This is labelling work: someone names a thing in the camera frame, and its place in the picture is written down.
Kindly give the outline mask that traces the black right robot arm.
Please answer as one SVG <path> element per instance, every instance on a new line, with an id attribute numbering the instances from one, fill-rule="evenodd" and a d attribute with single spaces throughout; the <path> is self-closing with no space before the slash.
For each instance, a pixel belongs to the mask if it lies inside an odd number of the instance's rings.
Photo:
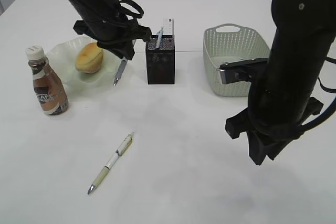
<path id="1" fill-rule="evenodd" d="M 249 82 L 247 108 L 228 118 L 225 130 L 236 139 L 247 134 L 249 157 L 256 165 L 276 156 L 330 118 L 335 103 L 326 109 L 312 97 L 314 86 L 335 40 L 335 0 L 272 0 L 276 32 L 268 58 L 224 63 L 223 84 Z"/>

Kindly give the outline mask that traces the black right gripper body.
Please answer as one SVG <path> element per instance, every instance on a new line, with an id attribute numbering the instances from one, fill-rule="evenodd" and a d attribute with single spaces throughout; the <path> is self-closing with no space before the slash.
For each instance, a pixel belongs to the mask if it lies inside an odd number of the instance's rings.
<path id="1" fill-rule="evenodd" d="M 294 109 L 290 104 L 275 108 L 280 112 L 259 108 L 256 96 L 249 95 L 247 108 L 227 119 L 225 131 L 232 139 L 246 133 L 249 145 L 287 145 L 302 135 L 298 128 L 309 116 L 319 115 L 323 103 L 310 97 L 298 116 L 291 114 Z"/>

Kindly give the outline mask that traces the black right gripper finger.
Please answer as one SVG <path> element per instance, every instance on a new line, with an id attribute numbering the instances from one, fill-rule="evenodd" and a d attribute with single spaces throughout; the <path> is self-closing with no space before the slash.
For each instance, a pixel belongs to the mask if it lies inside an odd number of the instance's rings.
<path id="1" fill-rule="evenodd" d="M 283 149 L 283 142 L 257 131 L 248 131 L 248 147 L 249 157 L 256 165 L 261 165 L 266 156 L 271 160 L 278 156 Z"/>

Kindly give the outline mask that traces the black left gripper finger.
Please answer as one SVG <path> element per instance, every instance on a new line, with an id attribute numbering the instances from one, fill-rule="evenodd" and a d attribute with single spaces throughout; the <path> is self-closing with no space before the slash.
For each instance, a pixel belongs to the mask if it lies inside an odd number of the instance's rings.
<path id="1" fill-rule="evenodd" d="M 97 46 L 103 48 L 118 58 L 132 60 L 134 57 L 134 40 L 114 39 L 114 40 L 97 40 Z"/>

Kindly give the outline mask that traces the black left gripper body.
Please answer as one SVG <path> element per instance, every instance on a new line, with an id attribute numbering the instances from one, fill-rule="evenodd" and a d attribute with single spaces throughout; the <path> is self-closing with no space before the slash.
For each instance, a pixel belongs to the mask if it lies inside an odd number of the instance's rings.
<path id="1" fill-rule="evenodd" d="M 134 11 L 120 6 L 115 13 L 99 13 L 88 7 L 75 6 L 81 20 L 74 24 L 74 31 L 78 35 L 87 35 L 104 46 L 142 39 L 150 40 L 150 28 L 138 23 L 144 11 L 140 6 L 133 6 Z"/>

